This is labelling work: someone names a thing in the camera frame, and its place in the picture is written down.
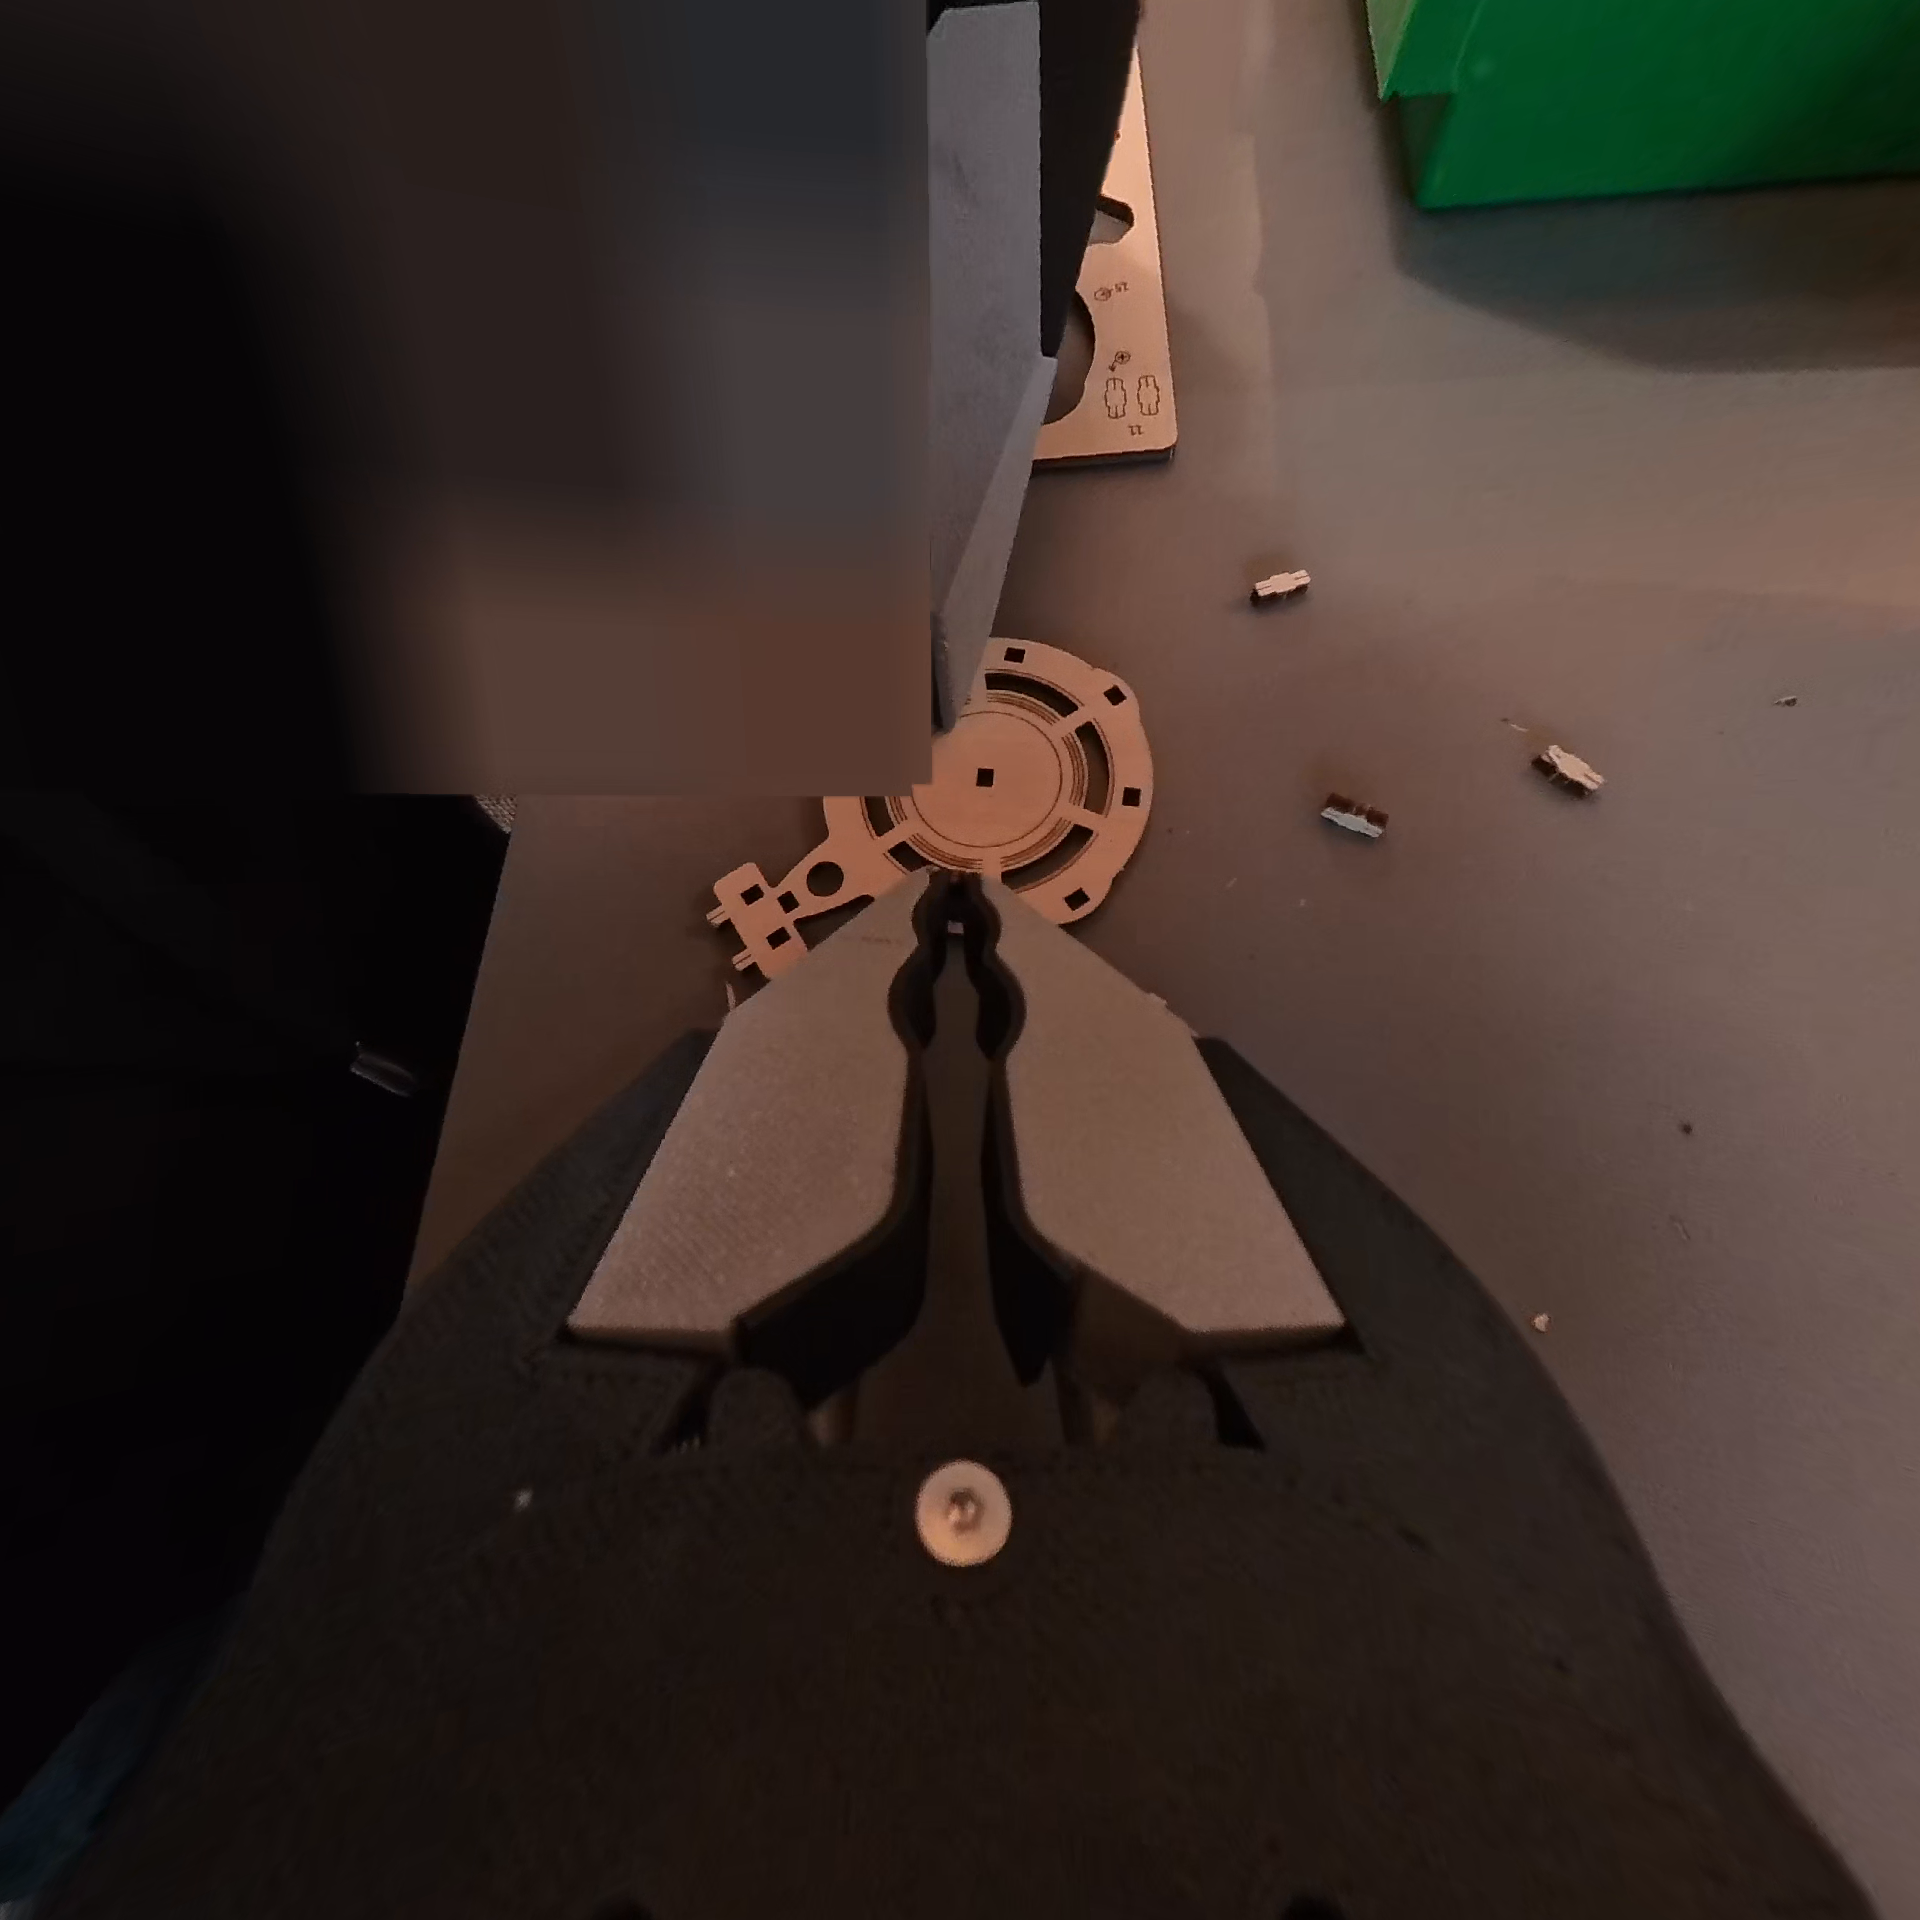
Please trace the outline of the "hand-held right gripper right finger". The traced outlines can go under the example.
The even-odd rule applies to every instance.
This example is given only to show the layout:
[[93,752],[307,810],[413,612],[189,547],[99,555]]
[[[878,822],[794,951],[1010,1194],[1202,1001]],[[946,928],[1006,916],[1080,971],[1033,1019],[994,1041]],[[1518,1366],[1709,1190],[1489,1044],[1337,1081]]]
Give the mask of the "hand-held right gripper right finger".
[[1349,1321],[1184,1019],[998,881],[953,886],[987,1063],[993,1305],[1016,1375],[1137,1388]]

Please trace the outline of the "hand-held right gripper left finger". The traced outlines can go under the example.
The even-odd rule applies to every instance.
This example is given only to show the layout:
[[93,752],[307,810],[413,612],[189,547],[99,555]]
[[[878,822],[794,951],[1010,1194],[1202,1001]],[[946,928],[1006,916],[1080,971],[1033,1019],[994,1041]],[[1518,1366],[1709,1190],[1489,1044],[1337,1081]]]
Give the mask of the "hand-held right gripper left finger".
[[929,1290],[940,897],[896,888],[722,1022],[571,1338],[762,1370],[805,1409],[901,1345]]

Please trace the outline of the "green box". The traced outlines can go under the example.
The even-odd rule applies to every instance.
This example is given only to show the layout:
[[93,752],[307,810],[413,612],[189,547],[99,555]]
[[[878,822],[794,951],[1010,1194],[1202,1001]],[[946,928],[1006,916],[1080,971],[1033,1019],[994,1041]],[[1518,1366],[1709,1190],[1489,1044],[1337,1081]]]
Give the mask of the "green box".
[[1419,208],[1918,170],[1916,3],[1369,3]]

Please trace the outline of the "black office chair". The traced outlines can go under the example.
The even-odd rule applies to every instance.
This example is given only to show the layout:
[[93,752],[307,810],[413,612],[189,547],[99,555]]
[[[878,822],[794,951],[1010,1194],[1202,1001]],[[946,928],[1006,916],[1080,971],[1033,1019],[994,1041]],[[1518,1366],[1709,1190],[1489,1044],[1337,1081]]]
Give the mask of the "black office chair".
[[8,792],[3,1772],[251,1578],[393,1324],[507,834]]

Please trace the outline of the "round wooden disc part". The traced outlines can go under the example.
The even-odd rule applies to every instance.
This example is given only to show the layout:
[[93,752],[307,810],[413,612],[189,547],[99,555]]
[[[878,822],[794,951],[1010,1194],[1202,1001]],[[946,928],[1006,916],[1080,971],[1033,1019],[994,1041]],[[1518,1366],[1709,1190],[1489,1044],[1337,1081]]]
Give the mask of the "round wooden disc part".
[[826,798],[822,842],[784,879],[753,862],[714,886],[709,924],[739,975],[805,955],[803,924],[931,872],[998,881],[1044,922],[1100,911],[1139,854],[1154,761],[1139,698],[1112,671],[1033,640],[993,640],[973,688],[899,796]]

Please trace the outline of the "wooden cut-out sheet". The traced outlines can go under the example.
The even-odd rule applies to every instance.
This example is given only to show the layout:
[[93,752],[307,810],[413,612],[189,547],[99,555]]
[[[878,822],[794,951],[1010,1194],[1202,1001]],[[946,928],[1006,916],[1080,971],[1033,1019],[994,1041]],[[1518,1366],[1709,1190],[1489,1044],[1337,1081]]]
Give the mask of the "wooden cut-out sheet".
[[1163,463],[1179,441],[1141,56],[1074,284],[1090,361],[1074,407],[1044,423],[1035,468]]

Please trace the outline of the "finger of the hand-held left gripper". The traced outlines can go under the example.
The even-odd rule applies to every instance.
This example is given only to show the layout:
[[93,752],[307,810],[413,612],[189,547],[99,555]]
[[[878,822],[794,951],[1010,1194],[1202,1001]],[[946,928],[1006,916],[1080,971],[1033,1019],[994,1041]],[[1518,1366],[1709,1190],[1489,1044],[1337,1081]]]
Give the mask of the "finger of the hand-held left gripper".
[[1040,348],[1040,7],[929,33],[929,564],[936,728],[966,706],[1053,360]]

